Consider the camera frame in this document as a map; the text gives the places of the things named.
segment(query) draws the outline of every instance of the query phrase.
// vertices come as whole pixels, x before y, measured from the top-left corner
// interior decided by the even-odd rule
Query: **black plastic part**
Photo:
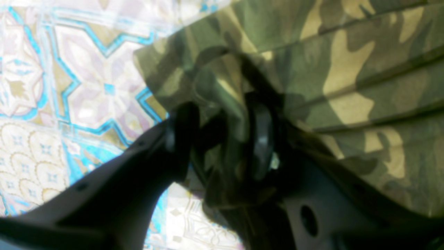
[[[300,134],[287,124],[287,152],[281,152],[285,181],[293,184],[284,201],[298,250],[436,250],[440,246],[444,220],[406,210],[332,158],[302,153],[297,143],[302,140]]]
[[[198,126],[197,107],[180,106],[48,203],[1,219],[0,238],[30,249],[142,249],[159,196],[186,176]]]
[[[247,95],[250,118],[250,175],[255,181],[262,181],[270,171],[274,152],[273,117],[269,108],[257,95]]]

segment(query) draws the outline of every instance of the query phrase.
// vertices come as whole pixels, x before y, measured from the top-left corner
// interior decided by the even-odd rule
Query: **camouflage fabric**
[[[137,51],[167,110],[194,101],[203,123],[229,115],[229,146],[205,162],[205,202],[218,209],[274,191],[243,185],[241,55],[344,167],[411,210],[444,215],[444,0],[241,0]]]

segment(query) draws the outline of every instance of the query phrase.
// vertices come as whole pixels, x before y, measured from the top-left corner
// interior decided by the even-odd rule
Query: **patterned tile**
[[[0,216],[42,205],[164,120],[132,52],[230,2],[0,5]],[[159,199],[144,249],[242,249],[235,233],[203,214],[192,171],[184,186]]]
[[[69,186],[60,135],[2,119],[0,136],[0,191],[9,203],[9,214],[42,205]]]

